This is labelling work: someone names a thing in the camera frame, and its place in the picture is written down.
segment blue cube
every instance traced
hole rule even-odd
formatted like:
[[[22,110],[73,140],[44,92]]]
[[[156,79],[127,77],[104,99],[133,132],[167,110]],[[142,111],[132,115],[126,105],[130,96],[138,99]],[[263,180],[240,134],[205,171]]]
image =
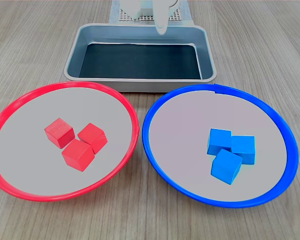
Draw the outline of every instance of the blue cube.
[[[221,149],[212,162],[211,175],[231,185],[238,175],[242,157]]]
[[[231,150],[231,136],[232,133],[229,130],[215,129],[210,130],[208,139],[207,154],[216,156],[221,149]]]
[[[242,164],[254,165],[256,143],[254,136],[232,136],[231,152],[242,157]]]

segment cube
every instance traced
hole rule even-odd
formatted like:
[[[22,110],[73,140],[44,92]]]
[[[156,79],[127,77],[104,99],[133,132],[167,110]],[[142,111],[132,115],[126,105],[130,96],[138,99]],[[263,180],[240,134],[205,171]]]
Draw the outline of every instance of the cube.
[[[231,150],[232,132],[229,130],[215,129],[210,130],[208,139],[207,154],[216,156],[221,149]]]
[[[47,126],[44,131],[48,139],[60,149],[63,149],[76,137],[74,129],[61,118]]]
[[[254,165],[256,143],[254,136],[232,136],[231,152],[242,157],[242,164]]]
[[[72,140],[62,151],[62,156],[68,166],[81,172],[86,170],[95,158],[92,146],[77,139]]]
[[[89,123],[81,132],[78,133],[81,141],[92,146],[94,154],[97,154],[108,142],[105,132]]]
[[[231,185],[238,175],[242,157],[221,149],[212,162],[211,175]]]

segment wooden table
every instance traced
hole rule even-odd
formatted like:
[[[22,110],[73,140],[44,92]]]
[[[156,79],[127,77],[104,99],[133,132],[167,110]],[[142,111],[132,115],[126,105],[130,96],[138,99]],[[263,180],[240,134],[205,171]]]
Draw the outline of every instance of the wooden table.
[[[300,1],[190,1],[207,30],[214,83],[246,91],[282,115],[300,154]],[[79,26],[107,23],[111,1],[0,1],[0,112],[63,75]],[[140,124],[159,94],[125,94]],[[78,198],[28,202],[0,190],[0,240],[300,240],[300,163],[273,201],[223,209],[177,192],[139,139],[112,180]]]

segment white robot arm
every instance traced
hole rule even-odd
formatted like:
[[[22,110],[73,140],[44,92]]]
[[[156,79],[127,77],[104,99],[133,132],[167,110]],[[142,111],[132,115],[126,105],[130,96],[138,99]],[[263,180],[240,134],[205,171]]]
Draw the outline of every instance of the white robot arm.
[[[180,0],[120,0],[121,9],[132,19],[153,16],[160,35],[167,31],[169,17],[178,9]]]

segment red wooden block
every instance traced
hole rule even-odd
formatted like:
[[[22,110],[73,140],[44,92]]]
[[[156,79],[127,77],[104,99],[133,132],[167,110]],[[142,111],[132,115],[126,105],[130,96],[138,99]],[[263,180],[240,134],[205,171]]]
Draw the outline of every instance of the red wooden block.
[[[48,139],[60,149],[63,149],[76,137],[74,129],[61,118],[47,126],[44,131]]]
[[[81,132],[78,133],[81,141],[92,146],[94,154],[97,154],[108,142],[105,132],[89,123]]]
[[[95,158],[92,146],[77,139],[72,140],[62,151],[62,156],[68,166],[81,172],[86,170]]]

